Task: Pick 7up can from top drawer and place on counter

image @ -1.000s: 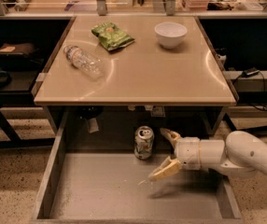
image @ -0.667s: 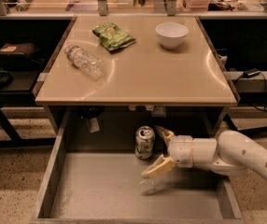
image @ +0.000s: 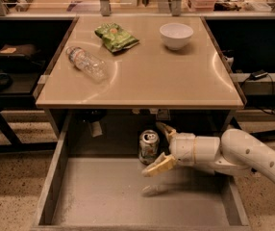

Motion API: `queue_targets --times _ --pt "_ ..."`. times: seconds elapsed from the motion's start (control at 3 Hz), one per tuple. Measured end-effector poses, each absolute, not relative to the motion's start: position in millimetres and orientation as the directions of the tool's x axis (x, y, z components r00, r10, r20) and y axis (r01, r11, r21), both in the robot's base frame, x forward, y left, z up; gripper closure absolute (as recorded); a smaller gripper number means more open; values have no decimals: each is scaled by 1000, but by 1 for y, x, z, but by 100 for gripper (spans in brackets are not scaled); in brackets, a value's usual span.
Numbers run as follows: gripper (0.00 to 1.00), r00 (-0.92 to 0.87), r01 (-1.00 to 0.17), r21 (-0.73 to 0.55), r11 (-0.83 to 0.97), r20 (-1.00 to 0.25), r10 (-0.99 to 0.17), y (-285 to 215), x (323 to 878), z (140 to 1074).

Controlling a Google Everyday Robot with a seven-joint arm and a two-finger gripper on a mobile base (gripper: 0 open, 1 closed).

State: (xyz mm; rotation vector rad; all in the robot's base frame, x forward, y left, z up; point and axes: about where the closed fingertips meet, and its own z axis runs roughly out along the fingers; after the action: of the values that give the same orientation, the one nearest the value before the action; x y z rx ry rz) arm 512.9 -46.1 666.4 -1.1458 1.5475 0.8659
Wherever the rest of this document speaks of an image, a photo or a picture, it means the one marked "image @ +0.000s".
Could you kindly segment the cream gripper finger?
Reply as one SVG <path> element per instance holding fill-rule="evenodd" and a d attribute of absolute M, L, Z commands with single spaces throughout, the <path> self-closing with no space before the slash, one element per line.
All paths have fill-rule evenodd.
<path fill-rule="evenodd" d="M 176 134 L 176 130 L 173 127 L 171 127 L 163 122 L 157 121 L 156 126 L 164 134 L 167 141 L 170 141 L 172 139 L 172 137 Z"/>
<path fill-rule="evenodd" d="M 141 174 L 144 177 L 152 177 L 159 173 L 171 170 L 176 166 L 176 159 L 173 155 L 162 153 L 152 164 L 147 166 Z"/>

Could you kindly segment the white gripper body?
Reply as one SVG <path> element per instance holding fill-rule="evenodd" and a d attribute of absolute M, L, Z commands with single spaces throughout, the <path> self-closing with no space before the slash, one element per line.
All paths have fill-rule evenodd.
<path fill-rule="evenodd" d="M 195 136 L 191 133 L 177 133 L 169 142 L 170 154 L 178 164 L 193 164 Z"/>

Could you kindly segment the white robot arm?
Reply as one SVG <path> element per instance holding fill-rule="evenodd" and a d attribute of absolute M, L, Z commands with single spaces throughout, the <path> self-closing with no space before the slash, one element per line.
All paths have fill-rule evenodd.
<path fill-rule="evenodd" d="M 178 133 L 162 122 L 156 126 L 165 135 L 169 155 L 164 152 L 143 171 L 152 177 L 175 166 L 212 169 L 226 175 L 241 175 L 251 168 L 275 183 L 275 150 L 243 130 L 231 128 L 221 137 Z"/>

